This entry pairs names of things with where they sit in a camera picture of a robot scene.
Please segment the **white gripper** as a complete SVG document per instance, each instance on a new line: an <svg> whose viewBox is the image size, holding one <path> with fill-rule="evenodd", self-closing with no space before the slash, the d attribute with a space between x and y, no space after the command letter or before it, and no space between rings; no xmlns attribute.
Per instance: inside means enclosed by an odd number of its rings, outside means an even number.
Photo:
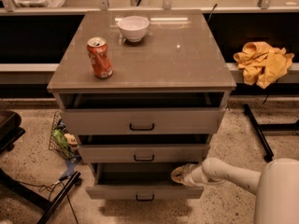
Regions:
<svg viewBox="0 0 299 224"><path fill-rule="evenodd" d="M192 177L192 170L195 167L195 164L188 163L184 166L179 166L171 173L171 179L179 184L185 186L195 186L196 183Z"/></svg>

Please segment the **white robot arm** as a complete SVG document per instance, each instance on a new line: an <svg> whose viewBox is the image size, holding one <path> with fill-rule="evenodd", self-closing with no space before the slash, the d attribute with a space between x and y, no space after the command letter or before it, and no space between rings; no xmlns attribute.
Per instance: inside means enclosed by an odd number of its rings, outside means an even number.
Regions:
<svg viewBox="0 0 299 224"><path fill-rule="evenodd" d="M277 159L261 172L239 168L217 158L185 164L171 173L187 187L229 181L256 196L254 224L299 224L299 161Z"/></svg>

